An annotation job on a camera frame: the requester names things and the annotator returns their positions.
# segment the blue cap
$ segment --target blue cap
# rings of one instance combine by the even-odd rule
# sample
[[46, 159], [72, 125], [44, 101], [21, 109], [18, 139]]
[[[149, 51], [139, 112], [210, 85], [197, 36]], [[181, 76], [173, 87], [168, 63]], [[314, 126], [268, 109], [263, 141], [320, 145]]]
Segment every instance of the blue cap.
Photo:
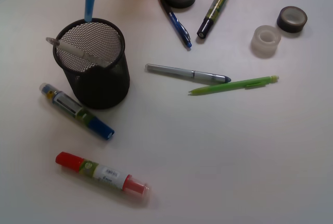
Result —
[[96, 116], [89, 122], [88, 128], [102, 136], [105, 140], [110, 139], [114, 134], [114, 130], [99, 120]]

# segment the black mesh pen holder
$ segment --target black mesh pen holder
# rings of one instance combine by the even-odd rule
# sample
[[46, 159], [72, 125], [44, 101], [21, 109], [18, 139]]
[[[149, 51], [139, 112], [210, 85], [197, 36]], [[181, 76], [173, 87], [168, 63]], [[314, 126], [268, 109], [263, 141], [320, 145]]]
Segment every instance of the black mesh pen holder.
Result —
[[82, 19], [64, 28], [57, 39], [110, 63], [103, 68], [53, 48], [54, 58], [80, 102], [90, 108], [106, 109], [125, 98], [130, 87], [130, 74], [124, 36], [115, 25], [97, 18], [92, 22]]

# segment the pen tip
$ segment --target pen tip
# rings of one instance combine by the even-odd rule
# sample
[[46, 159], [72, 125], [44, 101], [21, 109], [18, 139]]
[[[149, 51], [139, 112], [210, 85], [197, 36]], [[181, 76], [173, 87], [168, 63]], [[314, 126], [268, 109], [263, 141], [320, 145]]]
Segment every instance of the pen tip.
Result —
[[46, 38], [46, 41], [52, 44], [53, 46], [59, 46], [59, 40], [54, 39], [54, 38]]

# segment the black cap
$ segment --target black cap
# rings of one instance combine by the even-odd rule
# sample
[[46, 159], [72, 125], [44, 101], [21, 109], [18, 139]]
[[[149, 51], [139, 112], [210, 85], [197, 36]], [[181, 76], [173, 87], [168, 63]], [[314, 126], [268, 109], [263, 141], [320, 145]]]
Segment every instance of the black cap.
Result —
[[197, 32], [197, 35], [201, 38], [201, 39], [205, 39], [208, 32], [210, 31], [210, 29], [212, 28], [214, 24], [214, 21], [212, 19], [208, 19], [205, 18], [203, 20], [202, 25], [200, 26], [200, 29]]

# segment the marker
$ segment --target marker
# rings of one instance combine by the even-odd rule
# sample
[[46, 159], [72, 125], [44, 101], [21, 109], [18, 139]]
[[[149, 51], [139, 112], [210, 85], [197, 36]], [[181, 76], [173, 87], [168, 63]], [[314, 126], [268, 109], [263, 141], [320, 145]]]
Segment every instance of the marker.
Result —
[[220, 15], [220, 11], [227, 0], [214, 0], [212, 5], [210, 6], [200, 29], [197, 34], [201, 39], [205, 39], [208, 32], [216, 22], [217, 18]]
[[103, 182], [112, 188], [131, 192], [142, 198], [146, 198], [149, 195], [149, 187], [146, 183], [139, 182], [128, 173], [119, 172], [91, 160], [61, 152], [56, 157], [56, 163], [70, 168], [81, 175]]
[[189, 70], [189, 69], [180, 69], [180, 68], [173, 68], [173, 67], [160, 66], [154, 64], [146, 64], [146, 69], [148, 71], [177, 74], [180, 76], [191, 77], [193, 79], [199, 79], [199, 80], [216, 81], [219, 83], [231, 82], [231, 79], [229, 77], [222, 76], [220, 74], [212, 74], [212, 73]]
[[191, 93], [190, 95], [204, 95], [204, 94], [211, 94], [211, 93], [235, 90], [235, 89], [250, 89], [251, 87], [265, 86], [269, 83], [275, 83], [277, 82], [278, 79], [279, 76], [261, 77], [239, 82], [230, 82], [213, 86], [206, 86], [192, 90], [189, 93]]
[[42, 83], [40, 91], [49, 101], [63, 109], [68, 115], [75, 118], [87, 128], [108, 140], [114, 134], [114, 130], [99, 120], [96, 116], [83, 108], [63, 91], [60, 91], [50, 84]]

